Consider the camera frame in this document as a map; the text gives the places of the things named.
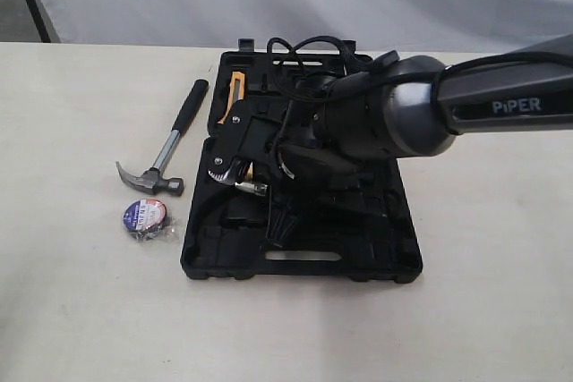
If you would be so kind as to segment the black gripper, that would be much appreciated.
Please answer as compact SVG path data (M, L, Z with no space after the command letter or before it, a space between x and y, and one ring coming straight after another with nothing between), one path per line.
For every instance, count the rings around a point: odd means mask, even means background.
M254 179L269 186L268 242L285 242L298 212L313 207L312 221L318 224L388 220L381 197L357 193L358 157L343 141L347 127L336 117L337 109L244 100L218 124L208 174L235 188L253 164Z

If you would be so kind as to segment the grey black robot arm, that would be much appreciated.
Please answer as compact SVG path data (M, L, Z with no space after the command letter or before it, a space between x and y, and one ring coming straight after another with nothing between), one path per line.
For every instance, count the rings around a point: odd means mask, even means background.
M254 179L269 195L275 244L334 180L376 161L434 157L466 133L572 125L571 36L453 65L395 51L364 61L335 46L342 72L290 75L270 59L269 101L232 97L219 122L209 175L229 186Z

